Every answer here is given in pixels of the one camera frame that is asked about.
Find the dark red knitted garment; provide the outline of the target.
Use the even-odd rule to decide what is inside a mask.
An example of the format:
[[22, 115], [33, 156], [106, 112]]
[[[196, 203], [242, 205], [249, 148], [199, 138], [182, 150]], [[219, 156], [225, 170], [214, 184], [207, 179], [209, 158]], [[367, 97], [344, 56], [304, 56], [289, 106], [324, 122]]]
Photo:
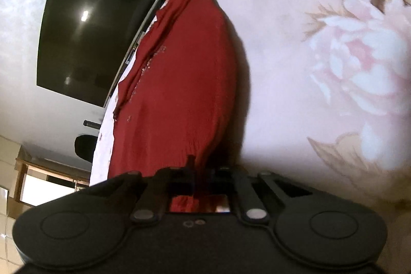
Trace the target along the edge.
[[168, 0], [118, 85], [109, 177], [185, 167], [221, 142], [236, 101], [237, 58], [215, 0]]

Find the black chair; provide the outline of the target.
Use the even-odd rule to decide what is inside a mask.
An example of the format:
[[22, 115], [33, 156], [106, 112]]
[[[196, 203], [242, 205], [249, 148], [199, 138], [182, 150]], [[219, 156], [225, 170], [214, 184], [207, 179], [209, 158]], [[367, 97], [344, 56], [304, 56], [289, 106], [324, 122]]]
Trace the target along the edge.
[[80, 135], [74, 140], [74, 152], [89, 163], [93, 163], [93, 155], [96, 149], [98, 137], [92, 135]]

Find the dark cylindrical bottle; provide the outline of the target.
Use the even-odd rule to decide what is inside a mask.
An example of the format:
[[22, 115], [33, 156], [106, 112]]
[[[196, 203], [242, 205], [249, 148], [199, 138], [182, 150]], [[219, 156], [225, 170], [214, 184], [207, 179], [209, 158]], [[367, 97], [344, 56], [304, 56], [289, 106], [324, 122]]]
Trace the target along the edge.
[[99, 130], [101, 128], [101, 124], [96, 123], [96, 122], [92, 122], [92, 121], [89, 121], [89, 120], [84, 120], [83, 125], [85, 127], [88, 127], [88, 128], [91, 128], [91, 129], [96, 129], [96, 130]]

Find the large black television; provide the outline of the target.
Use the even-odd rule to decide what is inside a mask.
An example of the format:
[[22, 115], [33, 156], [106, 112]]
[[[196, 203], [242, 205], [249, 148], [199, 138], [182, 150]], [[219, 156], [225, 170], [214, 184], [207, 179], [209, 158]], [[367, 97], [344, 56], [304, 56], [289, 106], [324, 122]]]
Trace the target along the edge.
[[104, 106], [124, 57], [157, 0], [47, 0], [38, 86]]

